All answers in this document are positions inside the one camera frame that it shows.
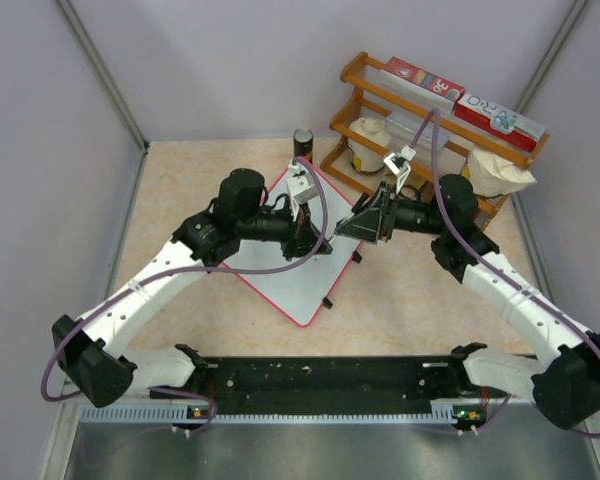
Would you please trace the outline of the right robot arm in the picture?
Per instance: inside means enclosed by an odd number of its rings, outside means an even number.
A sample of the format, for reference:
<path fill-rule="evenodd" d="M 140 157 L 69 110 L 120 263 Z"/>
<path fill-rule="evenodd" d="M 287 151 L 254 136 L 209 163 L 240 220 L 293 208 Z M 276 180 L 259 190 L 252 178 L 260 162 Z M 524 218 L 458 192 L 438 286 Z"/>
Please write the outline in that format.
<path fill-rule="evenodd" d="M 403 198 L 383 182 L 362 195 L 335 227 L 338 236 L 367 243 L 395 231 L 433 235 L 442 269 L 491 304 L 533 351 L 504 354 L 483 344 L 458 347 L 447 370 L 449 388 L 467 396 L 489 387 L 533 403 L 556 427 L 569 430 L 600 411 L 600 333 L 559 310 L 511 265 L 474 222 L 477 198 L 468 179 L 448 174 L 431 202 Z"/>

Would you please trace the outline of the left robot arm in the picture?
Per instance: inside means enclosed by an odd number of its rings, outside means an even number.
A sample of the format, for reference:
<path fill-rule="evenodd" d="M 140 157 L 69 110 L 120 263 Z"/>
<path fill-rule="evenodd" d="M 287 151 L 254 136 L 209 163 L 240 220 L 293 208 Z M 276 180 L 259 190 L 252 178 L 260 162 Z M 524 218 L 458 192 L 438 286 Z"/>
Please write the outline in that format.
<path fill-rule="evenodd" d="M 324 200 L 314 168 L 296 158 L 290 165 L 281 208 L 268 202 L 264 177 L 247 168 L 233 170 L 209 206 L 183 221 L 156 256 L 115 294 L 74 320 L 58 319 L 52 327 L 58 365 L 96 408 L 113 404 L 126 393 L 176 388 L 196 396 L 207 374 L 188 346 L 163 351 L 131 351 L 128 346 L 143 326 L 182 290 L 238 253 L 244 240 L 275 242 L 291 268 L 315 254 L 330 254 L 325 228 L 311 221 L 309 201 Z"/>

